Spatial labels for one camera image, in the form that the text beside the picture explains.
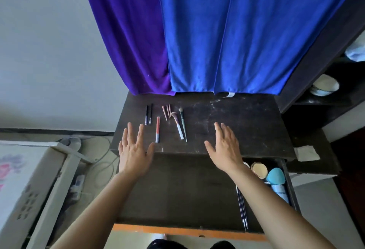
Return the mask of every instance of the beige round compact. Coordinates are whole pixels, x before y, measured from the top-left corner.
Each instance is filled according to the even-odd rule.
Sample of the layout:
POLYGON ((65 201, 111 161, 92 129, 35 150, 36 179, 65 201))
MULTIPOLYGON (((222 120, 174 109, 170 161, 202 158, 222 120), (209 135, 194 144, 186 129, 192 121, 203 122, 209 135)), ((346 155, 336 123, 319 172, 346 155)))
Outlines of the beige round compact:
POLYGON ((260 162, 254 162, 251 165, 251 170, 253 171, 253 173, 256 174, 256 176, 260 179, 265 179, 267 176, 267 167, 260 162))

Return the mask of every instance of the forearm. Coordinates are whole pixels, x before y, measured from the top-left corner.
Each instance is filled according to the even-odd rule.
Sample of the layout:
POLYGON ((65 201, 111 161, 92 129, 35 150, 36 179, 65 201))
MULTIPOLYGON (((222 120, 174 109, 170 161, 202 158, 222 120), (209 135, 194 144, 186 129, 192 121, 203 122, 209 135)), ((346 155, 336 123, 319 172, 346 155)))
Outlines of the forearm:
POLYGON ((273 247, 331 248, 334 246, 248 167, 228 173, 253 210, 273 247))
POLYGON ((52 249, 102 249, 136 177, 120 172, 56 241, 52 249))

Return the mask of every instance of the black baseboard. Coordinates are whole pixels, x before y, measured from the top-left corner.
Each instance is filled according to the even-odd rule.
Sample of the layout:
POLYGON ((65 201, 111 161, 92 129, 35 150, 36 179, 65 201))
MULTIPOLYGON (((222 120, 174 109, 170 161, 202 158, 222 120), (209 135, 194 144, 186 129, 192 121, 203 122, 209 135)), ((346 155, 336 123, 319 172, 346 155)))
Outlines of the black baseboard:
POLYGON ((82 134, 85 136, 114 136, 114 132, 103 131, 75 131, 75 130, 48 130, 48 129, 19 129, 19 128, 0 128, 0 133, 19 133, 19 134, 55 134, 55 135, 74 135, 82 134))

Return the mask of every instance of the person's left hand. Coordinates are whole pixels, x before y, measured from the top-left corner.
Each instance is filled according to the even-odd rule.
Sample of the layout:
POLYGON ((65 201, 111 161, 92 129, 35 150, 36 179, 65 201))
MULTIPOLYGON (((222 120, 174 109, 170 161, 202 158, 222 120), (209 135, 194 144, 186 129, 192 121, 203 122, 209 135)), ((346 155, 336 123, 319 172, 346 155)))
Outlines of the person's left hand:
POLYGON ((124 129, 123 137, 119 142, 119 172, 130 173, 139 178, 144 175, 152 162, 155 143, 152 142, 147 149, 143 148, 144 125, 139 125, 137 141, 134 141, 132 123, 124 129))

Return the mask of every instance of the white wall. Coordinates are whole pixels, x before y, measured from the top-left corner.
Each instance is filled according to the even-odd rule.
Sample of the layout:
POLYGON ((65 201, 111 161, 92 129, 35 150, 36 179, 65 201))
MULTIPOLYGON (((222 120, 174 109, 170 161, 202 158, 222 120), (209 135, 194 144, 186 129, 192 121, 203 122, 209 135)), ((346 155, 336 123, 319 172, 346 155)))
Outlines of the white wall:
POLYGON ((0 127, 114 131, 127 92, 88 0, 0 0, 0 127))
POLYGON ((365 126, 365 101, 323 127, 329 142, 338 140, 365 126))

